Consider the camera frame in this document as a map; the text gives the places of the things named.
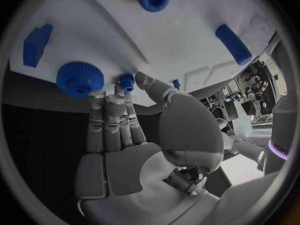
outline purple light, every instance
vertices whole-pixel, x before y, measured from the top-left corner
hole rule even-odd
[[[282,159],[284,159],[284,160],[288,160],[288,159],[289,159],[289,156],[288,156],[288,155],[285,155],[285,154],[281,153],[280,151],[278,151],[278,150],[276,149],[276,147],[274,147],[274,144],[273,144],[272,140],[269,141],[268,146],[269,146],[270,150],[271,150],[275,155],[277,155],[278,157],[280,157],[280,158],[282,158]]]

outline robotic hand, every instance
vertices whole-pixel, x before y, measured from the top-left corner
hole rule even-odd
[[[169,169],[160,184],[163,181],[189,195],[202,190],[205,175],[215,171],[223,160],[223,138],[218,123],[201,102],[141,72],[135,75],[135,81],[164,108],[159,121],[160,144],[146,141],[131,92],[123,92],[120,84],[115,85],[114,94],[106,95],[104,90],[91,92],[89,154],[81,159],[75,181],[79,203],[113,200],[114,196],[142,191],[141,170],[158,152],[163,153],[165,160],[160,170]]]

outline glowing purple ring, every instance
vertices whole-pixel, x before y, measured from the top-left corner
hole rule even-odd
[[[269,146],[270,150],[271,150],[275,155],[277,155],[278,157],[280,157],[280,158],[282,158],[282,159],[284,159],[284,160],[288,160],[288,159],[289,159],[289,155],[285,155],[285,154],[281,153],[280,151],[278,151],[278,150],[276,149],[276,147],[274,147],[274,144],[273,144],[272,140],[270,140],[270,141],[268,142],[268,146]]]

